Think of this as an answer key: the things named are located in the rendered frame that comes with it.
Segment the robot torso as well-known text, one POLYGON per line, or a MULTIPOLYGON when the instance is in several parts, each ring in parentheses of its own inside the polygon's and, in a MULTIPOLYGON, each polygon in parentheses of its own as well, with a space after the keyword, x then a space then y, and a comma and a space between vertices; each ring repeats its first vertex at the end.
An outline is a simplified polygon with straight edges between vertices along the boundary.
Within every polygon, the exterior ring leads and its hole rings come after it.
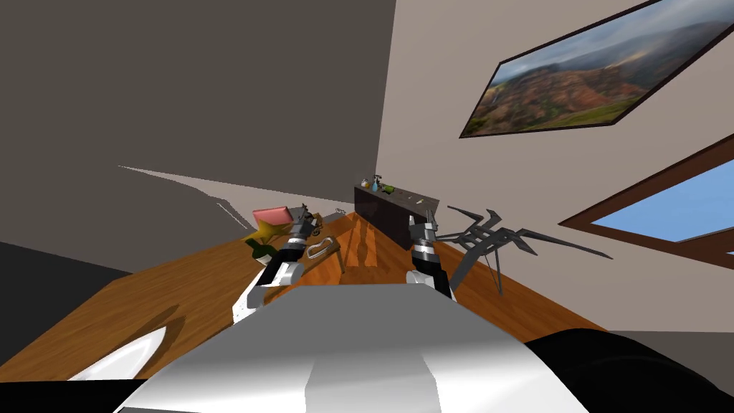
POLYGON ((421 284, 301 286, 115 413, 588 413, 525 344, 421 284))

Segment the brown framed window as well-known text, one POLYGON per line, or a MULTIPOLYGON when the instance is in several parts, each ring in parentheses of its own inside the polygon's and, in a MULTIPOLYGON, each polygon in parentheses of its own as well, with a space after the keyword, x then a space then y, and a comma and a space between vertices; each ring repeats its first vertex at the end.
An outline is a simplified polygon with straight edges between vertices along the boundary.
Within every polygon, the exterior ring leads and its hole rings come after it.
POLYGON ((561 226, 734 270, 734 134, 561 226))

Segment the yellow star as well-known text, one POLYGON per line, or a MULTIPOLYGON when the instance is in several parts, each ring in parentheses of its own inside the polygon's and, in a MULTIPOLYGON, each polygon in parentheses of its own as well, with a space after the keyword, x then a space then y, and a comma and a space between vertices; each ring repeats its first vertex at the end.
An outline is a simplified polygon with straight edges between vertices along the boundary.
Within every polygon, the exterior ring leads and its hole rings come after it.
POLYGON ((242 238, 242 241, 248 239, 261 239, 261 242, 268 244, 273 237, 279 237, 289 232, 291 224, 269 224, 267 221, 258 220, 258 230, 252 234, 242 238))

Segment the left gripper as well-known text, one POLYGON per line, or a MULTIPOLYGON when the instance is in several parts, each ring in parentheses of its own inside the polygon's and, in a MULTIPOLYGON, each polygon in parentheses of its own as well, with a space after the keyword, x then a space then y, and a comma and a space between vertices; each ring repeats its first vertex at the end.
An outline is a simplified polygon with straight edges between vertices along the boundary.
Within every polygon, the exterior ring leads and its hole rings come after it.
POLYGON ((302 213, 295 221, 290 235, 294 238, 307 239, 318 227, 318 219, 311 213, 302 213))

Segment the white loop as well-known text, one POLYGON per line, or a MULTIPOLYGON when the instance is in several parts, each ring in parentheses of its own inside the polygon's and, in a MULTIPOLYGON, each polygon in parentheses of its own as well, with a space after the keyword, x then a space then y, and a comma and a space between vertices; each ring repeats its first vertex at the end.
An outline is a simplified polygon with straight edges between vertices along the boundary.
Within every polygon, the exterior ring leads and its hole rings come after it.
POLYGON ((335 245, 332 237, 324 237, 320 241, 307 247, 305 254, 309 260, 314 260, 320 256, 329 253, 330 249, 335 245))

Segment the pink box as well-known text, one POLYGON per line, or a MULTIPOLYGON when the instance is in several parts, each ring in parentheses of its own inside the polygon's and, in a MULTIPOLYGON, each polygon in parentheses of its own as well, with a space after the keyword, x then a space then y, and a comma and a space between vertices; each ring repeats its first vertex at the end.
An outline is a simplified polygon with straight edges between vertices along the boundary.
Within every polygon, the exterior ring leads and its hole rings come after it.
POLYGON ((294 221, 291 211, 286 206, 255 209, 252 211, 252 215, 258 227, 263 227, 265 224, 271 226, 286 225, 294 221))

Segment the green bottle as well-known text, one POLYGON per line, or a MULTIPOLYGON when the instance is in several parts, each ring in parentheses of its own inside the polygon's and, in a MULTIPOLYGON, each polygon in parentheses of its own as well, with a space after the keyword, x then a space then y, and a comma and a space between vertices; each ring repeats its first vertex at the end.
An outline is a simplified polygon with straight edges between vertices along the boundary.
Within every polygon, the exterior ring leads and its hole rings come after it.
POLYGON ((267 266, 278 252, 272 245, 262 244, 255 238, 246 238, 244 242, 252 248, 252 258, 263 266, 267 266))

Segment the framed landscape picture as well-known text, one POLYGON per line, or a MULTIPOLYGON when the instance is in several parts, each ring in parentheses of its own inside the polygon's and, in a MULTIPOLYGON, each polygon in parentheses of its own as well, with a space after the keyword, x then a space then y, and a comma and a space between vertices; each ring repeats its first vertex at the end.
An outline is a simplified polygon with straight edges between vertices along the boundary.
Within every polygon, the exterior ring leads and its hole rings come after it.
POLYGON ((503 60, 462 138, 617 123, 734 32, 734 0, 649 0, 503 60))

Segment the dark sideboard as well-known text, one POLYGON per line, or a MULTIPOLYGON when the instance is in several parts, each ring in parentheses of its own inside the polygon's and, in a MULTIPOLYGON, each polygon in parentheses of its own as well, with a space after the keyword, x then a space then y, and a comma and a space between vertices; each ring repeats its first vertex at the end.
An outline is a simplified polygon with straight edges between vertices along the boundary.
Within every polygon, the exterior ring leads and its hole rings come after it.
POLYGON ((439 206, 438 199, 399 187, 392 194, 373 192, 360 184, 353 187, 356 213, 404 250, 414 245, 409 217, 414 217, 417 224, 425 224, 426 212, 435 213, 439 206))

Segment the grey spiky sculpture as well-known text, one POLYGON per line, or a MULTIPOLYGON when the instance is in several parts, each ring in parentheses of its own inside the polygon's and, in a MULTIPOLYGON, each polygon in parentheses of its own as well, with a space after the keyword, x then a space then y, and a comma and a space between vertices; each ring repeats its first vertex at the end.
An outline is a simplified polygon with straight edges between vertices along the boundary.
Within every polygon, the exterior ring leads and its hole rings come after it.
POLYGON ((456 207, 454 210, 462 213, 470 219, 473 219, 475 222, 468 226, 468 228, 466 228, 462 233, 445 234, 437 237, 440 242, 453 243, 466 249, 462 261, 459 263, 453 276, 449 280, 449 286, 453 291, 462 284, 468 272, 481 257, 486 259, 489 254, 493 254, 495 257, 496 268, 490 268, 490 275, 492 277, 492 281, 495 283, 497 291, 500 295, 503 295, 499 249, 505 245, 513 244, 523 252, 531 255, 537 255, 537 252, 535 252, 535 250, 533 250, 525 241, 526 238, 549 242, 564 247, 571 247, 577 250, 583 250, 583 252, 593 255, 605 257, 607 259, 610 258, 609 255, 599 252, 599 250, 593 250, 576 245, 529 229, 519 229, 517 231, 505 227, 494 229, 493 227, 500 223, 502 218, 495 211, 490 209, 487 210, 487 213, 489 214, 488 219, 485 219, 482 215, 456 207))

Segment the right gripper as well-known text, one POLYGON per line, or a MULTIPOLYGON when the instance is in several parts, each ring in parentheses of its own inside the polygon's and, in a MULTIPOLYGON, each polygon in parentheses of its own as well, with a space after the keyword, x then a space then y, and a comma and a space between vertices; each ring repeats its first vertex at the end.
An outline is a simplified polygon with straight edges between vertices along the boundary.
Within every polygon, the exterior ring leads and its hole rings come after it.
POLYGON ((426 211, 427 223, 416 224, 414 215, 409 215, 409 233, 415 245, 432 245, 436 242, 437 221, 434 211, 426 211))

